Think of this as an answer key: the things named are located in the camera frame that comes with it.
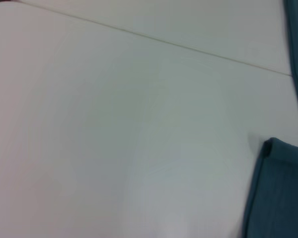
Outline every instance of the white surface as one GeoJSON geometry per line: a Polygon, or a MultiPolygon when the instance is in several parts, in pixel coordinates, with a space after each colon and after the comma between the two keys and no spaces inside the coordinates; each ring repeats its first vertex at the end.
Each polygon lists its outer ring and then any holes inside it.
{"type": "Polygon", "coordinates": [[[0,237],[235,238],[290,77],[0,3],[0,237]]]}
{"type": "Polygon", "coordinates": [[[19,0],[290,75],[282,0],[19,0]]]}

